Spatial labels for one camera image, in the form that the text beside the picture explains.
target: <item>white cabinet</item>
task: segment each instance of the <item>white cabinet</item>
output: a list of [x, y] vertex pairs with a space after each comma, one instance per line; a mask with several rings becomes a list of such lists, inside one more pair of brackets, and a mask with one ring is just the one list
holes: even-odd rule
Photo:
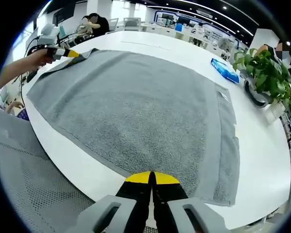
[[170, 36], [170, 37], [175, 37], [176, 31], [174, 29], [162, 28], [160, 34]]
[[159, 28], [159, 27], [147, 27], [146, 32], [160, 34], [161, 28]]

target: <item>office desk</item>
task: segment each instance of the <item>office desk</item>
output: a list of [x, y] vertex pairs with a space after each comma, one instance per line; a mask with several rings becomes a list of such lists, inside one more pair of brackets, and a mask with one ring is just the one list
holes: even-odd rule
[[[73, 49], [85, 52], [91, 48], [124, 50], [161, 58], [193, 69], [229, 89], [240, 144], [236, 204], [232, 207], [208, 205], [224, 217], [229, 229], [252, 223], [288, 200], [290, 155], [282, 124], [278, 119], [274, 124], [268, 125], [264, 111], [250, 102], [242, 87], [222, 78], [210, 65], [213, 57], [225, 61], [187, 42], [144, 32], [111, 33], [81, 43]], [[42, 68], [23, 87], [23, 97], [32, 127], [53, 163], [79, 190], [89, 198], [99, 200], [107, 194], [116, 194], [125, 178], [100, 164], [52, 129], [26, 96], [39, 75], [66, 60], [67, 58], [63, 58]]]

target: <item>blue box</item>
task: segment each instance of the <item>blue box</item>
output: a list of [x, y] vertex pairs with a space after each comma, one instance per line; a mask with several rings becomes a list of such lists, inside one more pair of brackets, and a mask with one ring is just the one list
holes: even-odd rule
[[228, 70], [226, 64], [219, 62], [214, 58], [212, 58], [211, 64], [224, 78], [232, 81], [233, 83], [239, 83], [238, 75], [235, 72]]

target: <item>green leaf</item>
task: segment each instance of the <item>green leaf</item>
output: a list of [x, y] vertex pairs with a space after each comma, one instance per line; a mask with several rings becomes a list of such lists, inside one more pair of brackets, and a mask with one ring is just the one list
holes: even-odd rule
[[278, 87], [277, 87], [276, 80], [270, 78], [269, 79], [269, 91], [270, 91], [272, 97], [276, 97], [277, 96], [277, 94], [278, 94], [277, 89], [278, 89]]
[[248, 65], [252, 61], [253, 57], [250, 54], [246, 54], [244, 57], [245, 66]]
[[261, 69], [254, 69], [254, 72], [255, 72], [256, 76], [259, 76], [261, 71], [262, 71]]
[[244, 55], [243, 51], [238, 51], [238, 52], [236, 52], [236, 53], [234, 54], [234, 60], [235, 60], [235, 61], [237, 60], [237, 55], [238, 55], [238, 54], [242, 54], [242, 55]]
[[290, 74], [288, 74], [288, 76], [287, 76], [287, 81], [291, 82], [291, 75]]
[[289, 83], [286, 84], [286, 94], [285, 94], [285, 98], [290, 98], [291, 96], [291, 89], [289, 86]]
[[246, 66], [246, 70], [247, 70], [248, 74], [252, 74], [252, 72], [253, 72], [253, 70], [254, 70], [254, 67], [251, 66], [251, 65], [247, 65], [247, 66]]
[[249, 50], [249, 54], [252, 56], [254, 51], [258, 51], [258, 50], [255, 49], [255, 48], [252, 48], [252, 49]]
[[271, 52], [269, 52], [268, 50], [263, 50], [258, 57], [263, 58], [263, 57], [267, 57], [269, 58], [271, 56]]
[[238, 62], [244, 66], [244, 57], [239, 58]]
[[261, 74], [260, 76], [257, 76], [256, 79], [256, 86], [259, 88], [267, 79], [267, 75]]
[[236, 71], [237, 70], [237, 66], [238, 66], [238, 63], [234, 63], [233, 64], [233, 69]]
[[277, 81], [277, 88], [278, 88], [278, 93], [279, 94], [284, 94], [286, 92], [286, 87], [283, 83]]
[[286, 68], [286, 66], [283, 63], [281, 63], [281, 70], [282, 70], [282, 74], [288, 74], [289, 73], [288, 69]]

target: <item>person's arm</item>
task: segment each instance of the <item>person's arm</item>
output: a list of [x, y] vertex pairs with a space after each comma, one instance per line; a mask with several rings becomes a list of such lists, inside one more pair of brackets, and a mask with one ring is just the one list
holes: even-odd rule
[[100, 24], [96, 24], [96, 23], [92, 23], [92, 22], [88, 22], [87, 23], [89, 26], [91, 26], [93, 29], [98, 29], [98, 28], [100, 28], [101, 26], [100, 26]]
[[262, 45], [254, 56], [258, 56], [263, 50], [268, 50], [267, 45]]
[[4, 66], [0, 73], [0, 89], [13, 78], [27, 72], [38, 69], [46, 63], [52, 63], [53, 59], [47, 56], [47, 49], [38, 50], [28, 57], [19, 59], [11, 64]]
[[10, 113], [12, 108], [15, 107], [15, 108], [19, 108], [19, 109], [22, 109], [24, 108], [25, 106], [21, 103], [21, 102], [17, 102], [17, 101], [14, 101], [12, 102], [7, 108], [6, 108], [6, 112], [7, 113]]

